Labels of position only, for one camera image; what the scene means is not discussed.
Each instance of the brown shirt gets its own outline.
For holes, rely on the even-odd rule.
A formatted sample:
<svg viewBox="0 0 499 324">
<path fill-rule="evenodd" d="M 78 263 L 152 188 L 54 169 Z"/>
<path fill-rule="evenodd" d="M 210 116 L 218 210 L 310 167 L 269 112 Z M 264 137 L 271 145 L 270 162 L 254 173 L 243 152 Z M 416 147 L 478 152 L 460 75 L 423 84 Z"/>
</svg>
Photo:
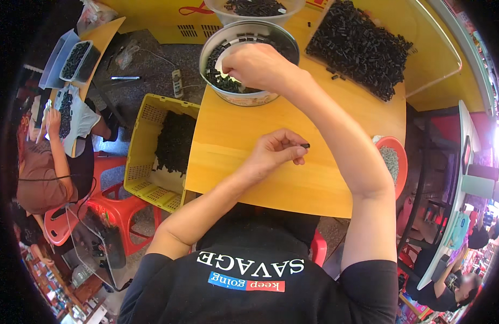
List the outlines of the brown shirt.
<svg viewBox="0 0 499 324">
<path fill-rule="evenodd" d="M 57 178 L 52 151 L 47 140 L 39 144 L 28 143 L 25 149 L 25 167 L 20 179 Z M 73 184 L 70 201 L 78 200 L 78 191 Z M 17 184 L 17 202 L 26 211 L 44 214 L 68 202 L 68 191 L 60 180 L 19 181 Z"/>
</svg>

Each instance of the white table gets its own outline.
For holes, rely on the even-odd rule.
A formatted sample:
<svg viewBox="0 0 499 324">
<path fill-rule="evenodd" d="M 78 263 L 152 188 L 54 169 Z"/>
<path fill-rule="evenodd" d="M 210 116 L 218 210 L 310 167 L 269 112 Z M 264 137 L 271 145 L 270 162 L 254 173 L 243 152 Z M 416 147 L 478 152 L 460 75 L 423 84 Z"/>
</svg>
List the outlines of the white table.
<svg viewBox="0 0 499 324">
<path fill-rule="evenodd" d="M 480 139 L 478 138 L 478 133 L 476 132 L 476 129 L 474 128 L 473 121 L 471 120 L 471 116 L 469 115 L 469 112 L 467 111 L 466 105 L 462 100 L 458 102 L 458 114 L 460 115 L 460 156 L 458 157 L 460 159 L 459 162 L 459 168 L 458 168 L 458 179 L 456 182 L 456 190 L 455 190 L 455 198 L 453 199 L 453 206 L 451 208 L 451 214 L 449 216 L 449 219 L 447 220 L 448 224 L 453 224 L 454 218 L 457 215 L 457 211 L 459 211 L 463 205 L 464 205 L 464 199 L 466 197 L 466 193 L 462 191 L 462 179 L 464 177 L 462 173 L 462 155 L 464 154 L 464 145 L 466 143 L 466 137 L 469 135 L 469 142 L 471 143 L 471 153 L 469 156 L 469 162 L 468 164 L 473 163 L 473 153 L 478 152 L 482 149 L 480 145 Z M 421 290 L 424 288 L 428 283 L 431 282 L 431 277 L 433 276 L 433 273 L 435 271 L 435 268 L 437 267 L 437 264 L 439 263 L 439 260 L 442 258 L 443 255 L 451 255 L 451 252 L 453 250 L 449 249 L 446 247 L 446 242 L 451 235 L 451 232 L 453 231 L 453 226 L 448 226 L 446 227 L 446 230 L 444 231 L 444 234 L 442 236 L 442 239 L 440 241 L 439 247 L 437 249 L 437 252 L 435 253 L 435 256 L 433 256 L 433 260 L 429 264 L 428 269 L 424 273 L 424 276 L 421 278 L 421 281 L 417 285 L 417 289 Z"/>
</svg>

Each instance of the yellow plastic crate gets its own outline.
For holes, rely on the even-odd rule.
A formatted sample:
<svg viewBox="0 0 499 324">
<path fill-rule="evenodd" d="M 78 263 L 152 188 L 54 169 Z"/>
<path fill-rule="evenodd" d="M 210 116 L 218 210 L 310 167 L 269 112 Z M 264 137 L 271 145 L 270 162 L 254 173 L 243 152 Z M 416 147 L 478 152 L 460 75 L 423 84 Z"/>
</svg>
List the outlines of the yellow plastic crate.
<svg viewBox="0 0 499 324">
<path fill-rule="evenodd" d="M 174 212 L 181 205 L 183 190 L 176 189 L 179 185 L 176 186 L 175 181 L 173 184 L 165 183 L 165 174 L 161 181 L 155 181 L 155 172 L 152 171 L 156 159 L 154 152 L 158 145 L 158 135 L 163 129 L 163 120 L 169 110 L 177 114 L 185 113 L 197 119 L 199 105 L 151 93 L 145 95 L 132 133 L 123 187 L 146 202 L 165 211 Z M 157 172 L 166 173 L 169 177 L 171 175 L 164 170 Z"/>
</svg>

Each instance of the red bowl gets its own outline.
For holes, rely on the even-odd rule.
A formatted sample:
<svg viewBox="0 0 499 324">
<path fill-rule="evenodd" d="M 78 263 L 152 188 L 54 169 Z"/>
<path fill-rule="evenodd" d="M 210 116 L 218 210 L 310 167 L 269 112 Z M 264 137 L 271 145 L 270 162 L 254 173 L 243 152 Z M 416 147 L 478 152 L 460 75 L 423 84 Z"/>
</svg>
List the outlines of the red bowl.
<svg viewBox="0 0 499 324">
<path fill-rule="evenodd" d="M 397 175 L 397 183 L 395 184 L 395 199 L 397 199 L 404 189 L 406 177 L 408 176 L 408 158 L 406 157 L 404 146 L 393 136 L 385 136 L 376 143 L 377 149 L 383 146 L 393 148 L 399 158 L 399 174 Z"/>
</svg>

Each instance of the plastic bag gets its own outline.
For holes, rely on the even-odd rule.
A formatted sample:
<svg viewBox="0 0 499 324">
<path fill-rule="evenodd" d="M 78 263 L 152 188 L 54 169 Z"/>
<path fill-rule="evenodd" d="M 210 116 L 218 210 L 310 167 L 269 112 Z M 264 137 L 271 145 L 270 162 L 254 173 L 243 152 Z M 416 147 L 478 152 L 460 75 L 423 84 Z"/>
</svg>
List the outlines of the plastic bag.
<svg viewBox="0 0 499 324">
<path fill-rule="evenodd" d="M 129 66 L 132 61 L 132 55 L 140 50 L 140 47 L 137 45 L 137 41 L 135 39 L 129 42 L 129 45 L 117 56 L 115 59 L 116 64 L 120 67 L 121 70 L 124 70 Z"/>
<path fill-rule="evenodd" d="M 97 28 L 113 20 L 118 13 L 105 4 L 93 0 L 80 0 L 84 3 L 84 9 L 77 22 L 77 34 L 79 36 L 92 29 Z"/>
</svg>

